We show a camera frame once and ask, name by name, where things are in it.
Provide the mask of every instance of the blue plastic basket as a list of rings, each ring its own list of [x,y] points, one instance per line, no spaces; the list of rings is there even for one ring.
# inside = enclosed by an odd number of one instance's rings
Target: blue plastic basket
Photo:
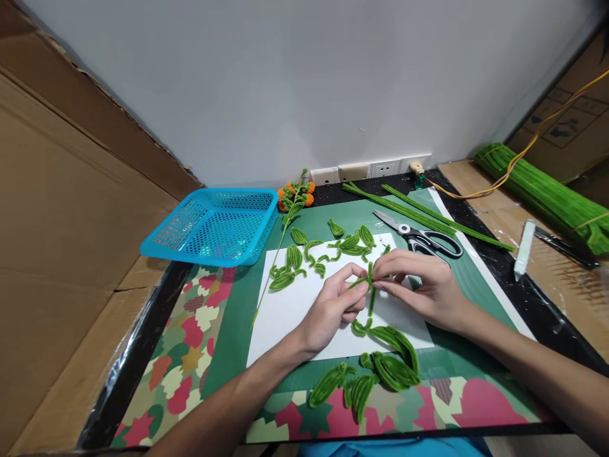
[[[199,189],[144,240],[140,253],[181,262],[253,265],[277,218],[272,189]]]

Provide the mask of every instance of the wall outlet panel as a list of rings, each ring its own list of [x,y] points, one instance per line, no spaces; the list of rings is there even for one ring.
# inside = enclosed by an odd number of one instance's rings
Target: wall outlet panel
[[[313,181],[316,186],[339,183],[341,179],[338,167],[311,170],[311,181]]]
[[[340,165],[338,171],[341,182],[363,180],[370,176],[370,162]]]
[[[400,160],[374,162],[370,164],[370,177],[382,178],[383,176],[397,175],[400,172]]]
[[[410,169],[411,162],[421,162],[423,169],[427,170],[427,166],[431,160],[431,152],[425,152],[423,154],[418,154],[416,156],[404,157],[400,161],[400,170],[399,174],[403,175],[404,173],[409,173],[412,170]]]

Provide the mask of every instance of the right hand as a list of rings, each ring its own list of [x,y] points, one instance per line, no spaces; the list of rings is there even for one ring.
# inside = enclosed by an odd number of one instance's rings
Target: right hand
[[[423,285],[416,292],[407,289],[402,286],[406,275],[419,276]],[[472,317],[481,312],[465,298],[450,267],[436,256],[394,249],[377,259],[372,277],[374,287],[395,295],[426,321],[445,330],[464,333]]]

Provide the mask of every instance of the yellow cable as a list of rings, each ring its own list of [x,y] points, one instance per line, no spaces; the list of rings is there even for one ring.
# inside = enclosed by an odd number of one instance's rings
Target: yellow cable
[[[535,134],[533,135],[533,137],[531,138],[531,140],[529,141],[528,145],[519,153],[516,154],[514,156],[514,158],[512,158],[509,162],[509,164],[507,165],[507,171],[506,174],[503,175],[502,177],[500,177],[497,181],[495,181],[495,183],[486,190],[479,190],[478,192],[474,192],[473,194],[469,194],[469,195],[457,195],[457,194],[453,194],[452,192],[449,192],[446,189],[443,189],[440,185],[436,184],[435,182],[432,182],[429,178],[426,177],[427,181],[429,181],[429,183],[434,186],[436,189],[441,190],[442,192],[444,192],[445,194],[449,195],[450,197],[456,198],[456,199],[474,199],[474,198],[479,198],[479,197],[485,197],[486,195],[489,195],[490,193],[492,193],[495,189],[498,189],[499,187],[501,187],[508,179],[509,176],[511,175],[512,171],[514,170],[514,167],[516,166],[516,163],[522,158],[524,157],[524,155],[533,147],[533,144],[535,144],[535,142],[539,139],[540,134],[541,134],[541,130],[544,127],[544,125],[548,122],[551,121],[552,119],[554,119],[556,116],[560,115],[571,103],[573,103],[574,101],[576,101],[579,97],[581,97],[584,92],[586,92],[586,90],[588,90],[592,85],[596,84],[598,81],[600,81],[602,78],[604,78],[605,76],[607,76],[609,74],[609,68],[607,68],[603,73],[601,73],[598,77],[594,78],[592,81],[590,81],[589,83],[587,83],[584,87],[582,87],[581,89],[579,89],[577,92],[575,92],[565,103],[563,103],[563,105],[561,105],[561,107],[554,112],[553,114],[551,114],[550,116],[548,116],[547,118],[545,118],[537,127],[537,131],[535,132]],[[490,151],[488,151],[484,157],[486,157],[487,155],[489,155],[491,152],[496,151],[497,149],[499,149],[500,147],[496,147],[494,149],[491,149]]]

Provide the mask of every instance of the floral mat pattern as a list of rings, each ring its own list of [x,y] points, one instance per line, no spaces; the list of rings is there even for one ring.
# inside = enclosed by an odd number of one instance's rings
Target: floral mat pattern
[[[235,268],[196,265],[116,432],[112,446],[150,446],[202,402]],[[336,389],[328,402],[307,406],[309,390],[273,394],[246,442],[382,435],[418,430],[491,427],[556,420],[509,373],[423,381],[404,392],[376,385],[356,424]]]

